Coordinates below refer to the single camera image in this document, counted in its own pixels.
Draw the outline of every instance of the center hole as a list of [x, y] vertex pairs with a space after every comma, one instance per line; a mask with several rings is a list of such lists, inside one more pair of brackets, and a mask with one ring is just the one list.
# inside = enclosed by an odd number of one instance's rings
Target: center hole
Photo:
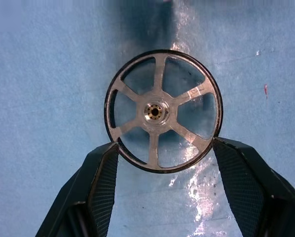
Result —
[[151, 112], [152, 112], [152, 115], [153, 115], [153, 116], [157, 116], [157, 115], [158, 115], [158, 109], [155, 109], [155, 108], [154, 108], [154, 109], [152, 109]]

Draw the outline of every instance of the wheel spoke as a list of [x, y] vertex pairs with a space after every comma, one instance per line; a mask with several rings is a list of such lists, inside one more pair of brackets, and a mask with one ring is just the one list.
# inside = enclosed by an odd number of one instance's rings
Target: wheel spoke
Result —
[[116, 142], [117, 139], [119, 137], [121, 137], [123, 134], [126, 134], [132, 128], [138, 127], [138, 126], [139, 126], [139, 123], [138, 123], [138, 121], [136, 119], [128, 121], [128, 122], [126, 122], [125, 124], [123, 124], [123, 125], [121, 125], [119, 127], [113, 128], [111, 136], [112, 136], [113, 140]]
[[149, 134], [148, 164], [151, 168], [158, 168], [158, 137], [159, 134]]
[[155, 58], [155, 73], [154, 73], [154, 86], [155, 91], [162, 90], [164, 70], [165, 70], [165, 61], [167, 58], [166, 54], [157, 54]]
[[179, 95], [178, 97], [175, 98], [175, 100], [177, 101], [179, 105], [181, 105], [207, 93], [214, 93], [214, 89], [208, 78], [206, 78], [205, 81], [201, 83], [200, 85]]
[[139, 100], [139, 95], [136, 94], [133, 90], [131, 90], [122, 80], [116, 79], [113, 84], [112, 89], [120, 91], [122, 94], [128, 96], [134, 102]]
[[205, 140], [200, 136], [190, 132], [187, 128], [180, 125], [178, 122], [172, 125], [172, 129], [183, 138], [185, 138], [188, 142], [193, 144], [198, 149], [199, 153], [204, 151], [210, 143], [210, 140]]

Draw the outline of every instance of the wheel rim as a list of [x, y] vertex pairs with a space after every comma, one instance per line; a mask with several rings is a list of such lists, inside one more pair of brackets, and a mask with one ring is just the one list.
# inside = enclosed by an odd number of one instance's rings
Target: wheel rim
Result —
[[[151, 91], [138, 95], [124, 82], [127, 74], [139, 63], [154, 58], [155, 72], [154, 85]], [[195, 67], [205, 78], [204, 82], [189, 91], [172, 97], [162, 90], [164, 70], [167, 58], [180, 59]], [[115, 127], [114, 100], [116, 92], [120, 92], [136, 102], [136, 117], [125, 124]], [[199, 96], [211, 93], [214, 96], [216, 119], [214, 132], [209, 139], [186, 129], [177, 122], [178, 106]], [[173, 173], [186, 169], [200, 161], [210, 150], [213, 137], [218, 136], [222, 122], [222, 99], [219, 88], [210, 72], [191, 56], [173, 50], [155, 50], [141, 54], [125, 64], [113, 78], [105, 99], [105, 124], [108, 135], [112, 141], [120, 144], [120, 154], [136, 167], [154, 173]], [[135, 157], [122, 143], [120, 137], [134, 127], [141, 127], [149, 133], [148, 162], [143, 162]], [[158, 163], [158, 138], [159, 135], [169, 130], [174, 130], [188, 142], [193, 144], [198, 154], [190, 160], [172, 167], [161, 167]]]

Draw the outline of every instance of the blue surface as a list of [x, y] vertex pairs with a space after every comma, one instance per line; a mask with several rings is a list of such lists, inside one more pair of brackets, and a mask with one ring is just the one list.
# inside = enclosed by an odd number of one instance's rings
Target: blue surface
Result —
[[[157, 48], [209, 69], [221, 136], [255, 147], [295, 187], [295, 1], [0, 1], [0, 237], [36, 234], [86, 154], [109, 141], [112, 77]], [[168, 175], [120, 158], [108, 236], [241, 236], [214, 154]]]

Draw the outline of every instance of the wheel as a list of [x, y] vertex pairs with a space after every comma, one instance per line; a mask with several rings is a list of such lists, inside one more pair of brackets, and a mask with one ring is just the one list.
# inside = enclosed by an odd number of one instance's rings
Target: wheel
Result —
[[[154, 85], [151, 91], [138, 95], [124, 82], [126, 75], [141, 62], [154, 58], [155, 72]], [[167, 58], [183, 60], [195, 67], [203, 76], [204, 82], [185, 93], [172, 97], [162, 89], [163, 74]], [[116, 93], [120, 92], [136, 102], [136, 117], [125, 124], [115, 127], [114, 102]], [[209, 139], [194, 134], [177, 122], [178, 106], [199, 96], [211, 93], [215, 100], [216, 118], [214, 132]], [[186, 169], [200, 161], [210, 150], [213, 137], [218, 136], [222, 122], [222, 98], [216, 81], [210, 72], [191, 56], [173, 50], [155, 50], [141, 54], [126, 63], [113, 78], [105, 99], [105, 124], [107, 133], [112, 141], [120, 145], [120, 154], [131, 164], [145, 171], [154, 173], [173, 173]], [[143, 162], [135, 157], [122, 143], [121, 135], [129, 132], [134, 127], [141, 127], [149, 133], [148, 162]], [[158, 162], [159, 135], [169, 130], [174, 130], [188, 142], [193, 144], [198, 154], [190, 160], [173, 167], [161, 167]]]

